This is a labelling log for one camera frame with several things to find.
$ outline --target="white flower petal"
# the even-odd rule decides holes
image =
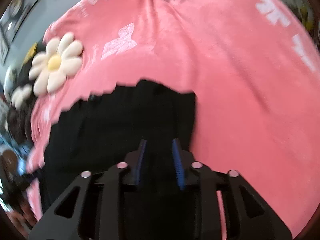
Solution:
[[[73,33],[66,33],[63,35],[60,44],[58,46],[58,54],[61,56],[64,50],[73,42],[74,35]]]
[[[21,87],[17,87],[14,90],[14,92],[12,93],[12,96],[11,96],[11,104],[12,105],[16,104],[16,101],[17,101],[17,99],[18,99],[18,97],[20,96],[21,93],[22,93]]]
[[[39,76],[40,72],[46,67],[46,65],[33,66],[29,71],[29,80],[34,80]]]
[[[36,96],[44,95],[47,93],[49,74],[50,72],[47,69],[44,69],[38,76],[33,86],[33,92]]]
[[[15,103],[16,110],[20,110],[23,102],[24,102],[23,96],[20,94],[20,96],[18,96],[16,103]]]
[[[45,47],[45,51],[47,53],[48,58],[50,58],[52,55],[57,53],[59,43],[60,43],[60,38],[58,37],[52,38],[48,42],[47,46]]]
[[[28,99],[31,95],[31,92],[32,92],[32,87],[31,85],[27,84],[23,87],[21,94],[24,99]]]
[[[61,58],[68,58],[68,57],[76,57],[81,54],[83,50],[82,43],[80,41],[72,42],[66,50],[62,53]]]
[[[82,58],[80,57],[72,57],[63,59],[61,62],[60,69],[65,73],[68,77],[74,76],[77,71],[82,66]]]
[[[48,81],[48,92],[52,93],[61,87],[67,79],[67,75],[62,71],[51,72]]]
[[[45,51],[41,51],[39,52],[37,55],[34,56],[33,60],[32,60],[32,65],[39,65],[45,61],[48,61],[48,56],[45,53]]]

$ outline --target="yellow flower center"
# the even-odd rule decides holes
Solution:
[[[54,71],[60,68],[61,65],[61,57],[58,54],[53,55],[50,57],[48,61],[48,70]]]

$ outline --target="wall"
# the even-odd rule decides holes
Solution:
[[[0,66],[0,82],[3,84],[9,65],[20,64],[29,47],[39,41],[48,26],[80,0],[39,0],[19,29],[4,66]]]

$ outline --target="silver screw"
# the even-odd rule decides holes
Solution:
[[[202,165],[202,163],[200,163],[200,162],[194,162],[194,163],[191,164],[191,166],[192,166],[193,168],[195,168],[195,169],[199,169],[199,168],[201,168],[203,165]]]
[[[81,177],[83,178],[88,178],[91,176],[91,172],[90,171],[84,171],[81,173]]]
[[[117,164],[117,168],[119,168],[119,169],[125,169],[126,167],[128,167],[128,164],[125,162]]]
[[[231,170],[231,171],[228,172],[228,174],[229,174],[230,177],[233,177],[233,178],[239,176],[239,172],[236,171],[236,170]]]

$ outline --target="pink fabric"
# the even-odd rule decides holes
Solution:
[[[29,171],[80,98],[141,78],[197,95],[192,151],[239,170],[296,236],[320,203],[319,54],[279,0],[82,0],[45,41],[72,31],[83,66],[32,114]],[[30,201],[41,217],[38,189]]]

